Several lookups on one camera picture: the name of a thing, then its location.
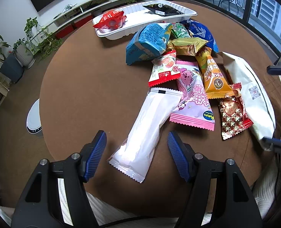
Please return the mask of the large cream snack bag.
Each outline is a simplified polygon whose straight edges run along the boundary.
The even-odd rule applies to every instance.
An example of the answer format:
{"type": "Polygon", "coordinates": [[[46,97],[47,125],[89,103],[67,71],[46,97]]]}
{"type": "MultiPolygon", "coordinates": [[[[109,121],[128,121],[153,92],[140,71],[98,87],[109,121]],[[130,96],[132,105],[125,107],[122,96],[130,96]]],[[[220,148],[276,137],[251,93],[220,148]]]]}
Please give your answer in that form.
{"type": "Polygon", "coordinates": [[[274,109],[258,76],[245,59],[229,54],[218,53],[223,58],[225,70],[233,83],[242,85],[241,94],[248,117],[252,120],[251,131],[265,151],[271,151],[263,138],[271,139],[276,129],[274,109]]]}

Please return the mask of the red brown patterned packet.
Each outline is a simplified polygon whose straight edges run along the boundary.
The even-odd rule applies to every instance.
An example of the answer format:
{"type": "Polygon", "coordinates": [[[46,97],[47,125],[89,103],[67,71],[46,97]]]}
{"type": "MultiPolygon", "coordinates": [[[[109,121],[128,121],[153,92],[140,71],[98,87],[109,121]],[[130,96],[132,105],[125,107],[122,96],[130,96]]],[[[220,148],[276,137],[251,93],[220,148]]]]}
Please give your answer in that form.
{"type": "Polygon", "coordinates": [[[253,125],[244,106],[241,94],[242,84],[235,83],[230,86],[233,88],[234,95],[222,99],[219,103],[223,140],[230,139],[253,125]]]}

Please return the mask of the orange snack bar packet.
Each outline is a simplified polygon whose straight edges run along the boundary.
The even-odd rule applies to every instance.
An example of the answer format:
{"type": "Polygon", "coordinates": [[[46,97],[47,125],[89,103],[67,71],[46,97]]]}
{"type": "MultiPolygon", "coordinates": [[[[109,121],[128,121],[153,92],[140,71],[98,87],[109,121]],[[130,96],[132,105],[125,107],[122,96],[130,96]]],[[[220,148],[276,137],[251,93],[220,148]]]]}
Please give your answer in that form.
{"type": "Polygon", "coordinates": [[[208,99],[222,99],[234,95],[220,68],[211,56],[212,49],[202,47],[195,56],[203,75],[204,89],[208,99]]]}

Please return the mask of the dark blue snack bag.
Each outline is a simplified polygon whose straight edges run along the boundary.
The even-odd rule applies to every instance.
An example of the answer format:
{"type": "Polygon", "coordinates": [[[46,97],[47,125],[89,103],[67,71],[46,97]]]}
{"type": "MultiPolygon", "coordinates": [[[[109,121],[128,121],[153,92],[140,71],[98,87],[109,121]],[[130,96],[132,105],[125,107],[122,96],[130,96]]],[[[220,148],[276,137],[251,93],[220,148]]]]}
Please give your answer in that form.
{"type": "Polygon", "coordinates": [[[181,24],[183,24],[186,29],[188,29],[192,33],[193,36],[207,40],[207,47],[211,48],[215,53],[219,52],[219,48],[215,41],[215,38],[213,37],[208,27],[206,27],[204,24],[191,19],[181,21],[181,24]]]}

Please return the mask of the pink cartoon snack bag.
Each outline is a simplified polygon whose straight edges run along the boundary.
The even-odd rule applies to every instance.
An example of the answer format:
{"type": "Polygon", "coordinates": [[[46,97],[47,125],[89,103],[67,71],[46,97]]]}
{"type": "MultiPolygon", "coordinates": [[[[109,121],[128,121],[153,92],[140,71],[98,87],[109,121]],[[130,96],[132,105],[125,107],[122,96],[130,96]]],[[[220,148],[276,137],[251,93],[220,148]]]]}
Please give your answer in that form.
{"type": "Polygon", "coordinates": [[[171,112],[169,121],[214,131],[215,119],[207,98],[197,62],[177,60],[181,76],[177,79],[183,97],[171,112]]]}

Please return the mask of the gold snack packet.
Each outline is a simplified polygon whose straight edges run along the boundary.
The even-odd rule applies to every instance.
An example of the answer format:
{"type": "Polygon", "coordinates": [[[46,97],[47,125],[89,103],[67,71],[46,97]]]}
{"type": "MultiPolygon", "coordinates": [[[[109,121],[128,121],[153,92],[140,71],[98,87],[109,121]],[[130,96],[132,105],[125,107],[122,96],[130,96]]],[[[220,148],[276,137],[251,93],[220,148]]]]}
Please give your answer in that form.
{"type": "Polygon", "coordinates": [[[177,38],[168,41],[166,51],[176,51],[177,56],[194,57],[207,43],[207,40],[199,37],[177,38]]]}

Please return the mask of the long white snack packet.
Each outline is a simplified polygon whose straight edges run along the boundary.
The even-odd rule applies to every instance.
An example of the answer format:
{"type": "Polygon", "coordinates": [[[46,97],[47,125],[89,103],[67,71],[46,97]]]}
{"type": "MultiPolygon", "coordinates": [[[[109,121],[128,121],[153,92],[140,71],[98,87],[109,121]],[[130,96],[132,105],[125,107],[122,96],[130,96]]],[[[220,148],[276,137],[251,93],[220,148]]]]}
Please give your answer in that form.
{"type": "Polygon", "coordinates": [[[113,153],[109,164],[142,183],[160,138],[160,128],[182,97],[183,92],[175,89],[151,88],[127,139],[113,153]]]}

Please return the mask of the green snack packet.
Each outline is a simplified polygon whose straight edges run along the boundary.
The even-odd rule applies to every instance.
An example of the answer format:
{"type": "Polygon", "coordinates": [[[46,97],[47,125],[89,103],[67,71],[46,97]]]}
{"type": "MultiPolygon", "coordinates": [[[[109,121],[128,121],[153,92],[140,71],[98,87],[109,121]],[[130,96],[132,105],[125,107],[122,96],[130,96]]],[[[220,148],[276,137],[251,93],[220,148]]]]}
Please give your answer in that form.
{"type": "Polygon", "coordinates": [[[190,38],[191,37],[188,30],[185,28],[185,26],[181,23],[178,23],[178,22],[172,24],[171,33],[177,39],[178,38],[190,38]]]}

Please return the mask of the red white peach packet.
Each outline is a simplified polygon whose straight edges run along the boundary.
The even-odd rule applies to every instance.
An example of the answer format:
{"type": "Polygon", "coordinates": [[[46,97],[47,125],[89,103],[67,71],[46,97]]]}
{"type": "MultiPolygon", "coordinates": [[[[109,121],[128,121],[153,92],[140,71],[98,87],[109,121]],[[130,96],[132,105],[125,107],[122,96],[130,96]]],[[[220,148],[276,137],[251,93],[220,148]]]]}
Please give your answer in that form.
{"type": "Polygon", "coordinates": [[[148,81],[149,87],[176,80],[181,76],[179,67],[176,64],[176,56],[177,53],[173,50],[166,52],[151,61],[153,68],[148,81]]]}

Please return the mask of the light blue snack bag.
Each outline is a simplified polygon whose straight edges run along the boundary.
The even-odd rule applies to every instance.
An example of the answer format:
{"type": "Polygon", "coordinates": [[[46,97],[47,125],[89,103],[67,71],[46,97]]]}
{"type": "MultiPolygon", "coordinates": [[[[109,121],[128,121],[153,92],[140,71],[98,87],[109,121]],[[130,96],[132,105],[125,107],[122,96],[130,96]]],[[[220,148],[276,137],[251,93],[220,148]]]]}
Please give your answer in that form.
{"type": "Polygon", "coordinates": [[[172,23],[152,23],[139,30],[125,48],[125,62],[153,60],[162,55],[170,39],[172,23]]]}

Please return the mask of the black snack packet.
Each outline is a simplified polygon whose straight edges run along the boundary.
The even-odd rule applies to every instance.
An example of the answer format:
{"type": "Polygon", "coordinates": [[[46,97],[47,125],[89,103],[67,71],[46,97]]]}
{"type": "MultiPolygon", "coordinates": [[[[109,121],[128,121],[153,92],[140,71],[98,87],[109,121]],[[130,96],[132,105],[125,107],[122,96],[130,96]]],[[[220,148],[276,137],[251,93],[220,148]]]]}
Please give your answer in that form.
{"type": "Polygon", "coordinates": [[[145,5],[144,8],[148,9],[154,14],[161,15],[164,17],[183,14],[181,11],[169,5],[164,5],[162,3],[145,5]]]}

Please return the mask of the red snack packet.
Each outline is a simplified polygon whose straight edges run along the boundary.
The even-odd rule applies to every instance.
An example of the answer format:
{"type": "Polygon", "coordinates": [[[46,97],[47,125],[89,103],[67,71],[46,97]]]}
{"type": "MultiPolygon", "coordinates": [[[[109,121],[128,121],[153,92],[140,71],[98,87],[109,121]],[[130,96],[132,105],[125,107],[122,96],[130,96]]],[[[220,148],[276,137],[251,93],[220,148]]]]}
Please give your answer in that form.
{"type": "Polygon", "coordinates": [[[127,19],[124,11],[111,10],[102,15],[102,18],[97,24],[94,24],[95,29],[116,30],[123,26],[127,19]]]}

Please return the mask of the white round stool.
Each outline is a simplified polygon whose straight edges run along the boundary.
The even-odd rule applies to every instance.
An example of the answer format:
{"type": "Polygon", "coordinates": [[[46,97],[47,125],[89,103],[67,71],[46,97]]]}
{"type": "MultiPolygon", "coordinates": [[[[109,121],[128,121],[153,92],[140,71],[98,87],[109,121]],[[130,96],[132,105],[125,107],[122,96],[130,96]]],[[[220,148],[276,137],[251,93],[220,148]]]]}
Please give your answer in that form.
{"type": "Polygon", "coordinates": [[[40,135],[42,132],[40,112],[39,112],[39,99],[37,99],[29,110],[26,120],[27,131],[30,134],[40,135]]]}

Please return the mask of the dark blue planter left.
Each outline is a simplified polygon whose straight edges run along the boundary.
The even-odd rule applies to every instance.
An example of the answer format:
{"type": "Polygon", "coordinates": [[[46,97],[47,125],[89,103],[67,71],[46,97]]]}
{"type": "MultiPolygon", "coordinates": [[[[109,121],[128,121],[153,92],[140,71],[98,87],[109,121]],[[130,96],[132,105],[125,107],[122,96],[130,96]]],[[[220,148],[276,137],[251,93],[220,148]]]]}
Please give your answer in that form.
{"type": "Polygon", "coordinates": [[[12,83],[17,83],[23,76],[24,68],[11,53],[7,56],[0,67],[0,73],[8,77],[12,83]]]}

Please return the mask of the white planter left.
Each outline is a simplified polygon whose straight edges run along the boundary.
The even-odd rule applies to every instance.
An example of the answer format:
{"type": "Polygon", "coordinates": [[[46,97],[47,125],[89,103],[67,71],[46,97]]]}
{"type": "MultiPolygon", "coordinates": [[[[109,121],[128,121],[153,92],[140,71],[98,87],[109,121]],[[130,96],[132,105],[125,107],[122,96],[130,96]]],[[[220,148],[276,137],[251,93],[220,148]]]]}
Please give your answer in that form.
{"type": "Polygon", "coordinates": [[[34,58],[34,55],[32,52],[26,47],[24,43],[20,44],[16,50],[14,51],[14,55],[16,59],[19,61],[19,63],[24,68],[30,68],[36,59],[34,58]]]}

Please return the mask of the white plastic tray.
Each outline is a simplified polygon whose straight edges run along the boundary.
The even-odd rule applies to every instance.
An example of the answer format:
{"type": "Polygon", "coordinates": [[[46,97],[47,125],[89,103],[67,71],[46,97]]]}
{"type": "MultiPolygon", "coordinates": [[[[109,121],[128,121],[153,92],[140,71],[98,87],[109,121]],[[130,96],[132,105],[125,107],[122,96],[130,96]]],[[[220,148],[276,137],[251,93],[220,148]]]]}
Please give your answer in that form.
{"type": "Polygon", "coordinates": [[[187,8],[183,5],[172,1],[166,0],[155,0],[149,2],[136,3],[132,5],[127,5],[121,8],[117,8],[118,11],[123,11],[124,15],[127,17],[124,25],[116,30],[102,30],[96,29],[96,34],[100,38],[107,38],[109,40],[117,40],[124,36],[134,34],[140,29],[144,28],[148,24],[152,23],[175,23],[181,22],[183,20],[188,20],[193,16],[197,15],[195,10],[187,8]],[[180,12],[182,14],[172,15],[172,16],[162,16],[161,13],[155,14],[149,11],[145,6],[151,4],[163,4],[168,5],[180,12]]]}

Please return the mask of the white tv console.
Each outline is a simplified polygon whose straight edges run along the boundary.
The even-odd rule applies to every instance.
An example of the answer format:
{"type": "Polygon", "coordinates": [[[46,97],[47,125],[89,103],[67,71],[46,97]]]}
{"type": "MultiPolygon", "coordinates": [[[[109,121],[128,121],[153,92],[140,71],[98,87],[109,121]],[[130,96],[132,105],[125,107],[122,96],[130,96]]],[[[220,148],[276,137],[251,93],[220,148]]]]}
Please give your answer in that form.
{"type": "Polygon", "coordinates": [[[136,0],[55,0],[38,12],[39,17],[27,19],[25,35],[32,45],[38,45],[47,34],[56,33],[72,24],[81,25],[89,16],[97,17],[105,10],[136,0]]]}

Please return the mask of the red storage box left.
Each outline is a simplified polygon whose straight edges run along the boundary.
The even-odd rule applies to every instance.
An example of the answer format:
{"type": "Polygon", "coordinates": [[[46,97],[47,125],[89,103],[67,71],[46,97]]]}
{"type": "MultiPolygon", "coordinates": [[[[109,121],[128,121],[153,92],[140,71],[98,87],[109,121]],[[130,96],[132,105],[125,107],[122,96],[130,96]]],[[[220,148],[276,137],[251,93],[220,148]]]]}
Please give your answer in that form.
{"type": "Polygon", "coordinates": [[[75,29],[74,27],[72,26],[72,24],[69,24],[68,26],[66,26],[65,28],[59,30],[57,33],[56,33],[56,38],[57,39],[62,39],[64,38],[66,35],[70,34],[71,32],[73,32],[75,29]]]}

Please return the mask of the red storage box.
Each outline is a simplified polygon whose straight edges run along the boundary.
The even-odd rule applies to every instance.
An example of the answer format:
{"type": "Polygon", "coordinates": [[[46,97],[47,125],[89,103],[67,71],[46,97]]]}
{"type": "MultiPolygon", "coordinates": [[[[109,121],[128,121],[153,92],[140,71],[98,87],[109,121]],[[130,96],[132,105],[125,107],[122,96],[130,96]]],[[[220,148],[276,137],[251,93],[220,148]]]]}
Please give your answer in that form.
{"type": "Polygon", "coordinates": [[[85,15],[84,17],[81,17],[81,18],[77,19],[76,21],[74,21],[74,26],[75,26],[75,28],[80,28],[92,19],[93,19],[92,14],[85,15]]]}
{"type": "Polygon", "coordinates": [[[56,38],[57,39],[62,39],[64,38],[66,35],[70,34],[71,32],[73,32],[75,29],[74,27],[72,26],[72,24],[69,24],[68,26],[66,26],[65,28],[59,30],[57,33],[56,33],[56,38]]]}

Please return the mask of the red storage box right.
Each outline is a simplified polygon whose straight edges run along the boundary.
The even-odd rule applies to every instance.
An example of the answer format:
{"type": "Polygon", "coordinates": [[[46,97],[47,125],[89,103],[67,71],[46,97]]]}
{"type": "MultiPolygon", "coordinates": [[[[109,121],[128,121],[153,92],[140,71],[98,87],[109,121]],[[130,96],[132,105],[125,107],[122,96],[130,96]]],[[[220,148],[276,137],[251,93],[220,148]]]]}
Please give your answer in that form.
{"type": "Polygon", "coordinates": [[[92,14],[85,15],[84,17],[81,17],[81,18],[77,19],[76,21],[74,21],[74,26],[75,26],[75,28],[80,28],[92,19],[93,19],[92,14]]]}

